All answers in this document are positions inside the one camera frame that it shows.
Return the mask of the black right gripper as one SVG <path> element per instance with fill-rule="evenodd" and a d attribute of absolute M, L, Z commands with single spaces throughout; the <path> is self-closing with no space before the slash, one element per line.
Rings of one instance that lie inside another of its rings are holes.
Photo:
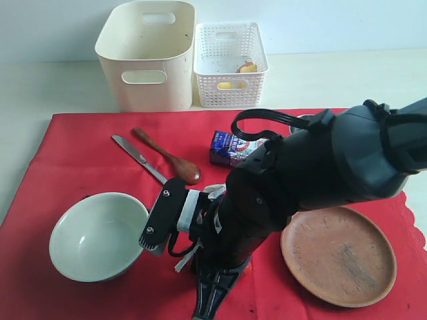
<path fill-rule="evenodd" d="M 252 253 L 287 225 L 287 196 L 280 193 L 224 193 L 197 196 L 190 239 L 197 240 L 191 271 L 197 277 L 192 319 L 215 319 Z"/>

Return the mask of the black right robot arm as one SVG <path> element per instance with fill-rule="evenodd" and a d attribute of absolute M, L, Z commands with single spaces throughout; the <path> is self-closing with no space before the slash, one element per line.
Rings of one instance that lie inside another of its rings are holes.
<path fill-rule="evenodd" d="M 199 211 L 200 248 L 194 319 L 213 319 L 252 253 L 298 211 L 387 199 L 411 175 L 426 169 L 426 101 L 401 109 L 367 100 L 341 113 L 327 109 L 308 119 L 269 109 L 236 116 L 294 128 L 283 137 L 270 130 L 232 132 L 264 143 L 234 167 L 224 191 L 211 192 Z"/>

